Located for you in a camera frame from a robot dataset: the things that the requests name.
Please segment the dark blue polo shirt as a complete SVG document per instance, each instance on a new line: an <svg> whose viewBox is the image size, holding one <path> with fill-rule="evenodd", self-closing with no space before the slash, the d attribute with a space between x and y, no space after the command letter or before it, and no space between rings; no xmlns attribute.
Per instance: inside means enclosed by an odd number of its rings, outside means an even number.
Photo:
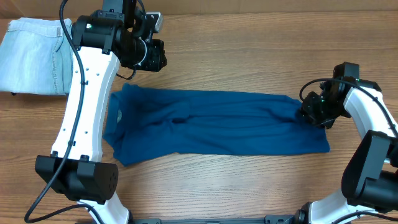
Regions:
<svg viewBox="0 0 398 224"><path fill-rule="evenodd" d="M291 156L324 153L323 129L285 95L162 90L125 84L109 97L104 140L129 166L167 154Z"/></svg>

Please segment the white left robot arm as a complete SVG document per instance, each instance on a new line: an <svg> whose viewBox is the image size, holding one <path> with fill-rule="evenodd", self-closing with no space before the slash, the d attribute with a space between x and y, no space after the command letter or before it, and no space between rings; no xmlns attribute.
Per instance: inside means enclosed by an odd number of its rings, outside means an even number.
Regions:
<svg viewBox="0 0 398 224"><path fill-rule="evenodd" d="M153 35L163 17L140 0L105 1L80 16L64 34L73 52L73 75L60 132L35 171L54 190L85 208L95 223L132 223L116 187L118 167L102 161L102 132L108 96L120 67L158 72L167 63L164 43Z"/></svg>

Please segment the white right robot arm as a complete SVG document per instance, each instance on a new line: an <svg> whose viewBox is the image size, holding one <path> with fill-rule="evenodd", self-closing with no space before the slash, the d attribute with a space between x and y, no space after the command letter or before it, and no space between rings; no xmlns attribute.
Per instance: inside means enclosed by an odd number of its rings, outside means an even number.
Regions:
<svg viewBox="0 0 398 224"><path fill-rule="evenodd" d="M359 65L344 62L332 78L320 78L321 93L301 97L299 110L306 122L323 129L335 119L352 118L361 143L346 166L341 187L333 194L306 203L287 223L350 223L363 216L392 222L386 214L397 210L397 122L383 102L376 82L359 77Z"/></svg>

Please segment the folded light blue jeans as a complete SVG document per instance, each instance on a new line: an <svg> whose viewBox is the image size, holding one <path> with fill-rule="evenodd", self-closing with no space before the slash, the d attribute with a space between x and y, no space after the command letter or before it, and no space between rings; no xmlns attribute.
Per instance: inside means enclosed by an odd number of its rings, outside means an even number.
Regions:
<svg viewBox="0 0 398 224"><path fill-rule="evenodd" d="M22 17L1 43L1 91L36 95L70 92L73 52L59 20Z"/></svg>

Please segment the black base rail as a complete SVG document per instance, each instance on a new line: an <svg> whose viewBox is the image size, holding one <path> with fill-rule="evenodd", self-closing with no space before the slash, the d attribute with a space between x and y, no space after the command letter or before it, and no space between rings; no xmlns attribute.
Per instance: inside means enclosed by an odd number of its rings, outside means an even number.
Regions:
<svg viewBox="0 0 398 224"><path fill-rule="evenodd" d="M128 224L290 224L293 215L267 215L264 218L222 218L222 219L191 219L161 220L158 218L128 221Z"/></svg>

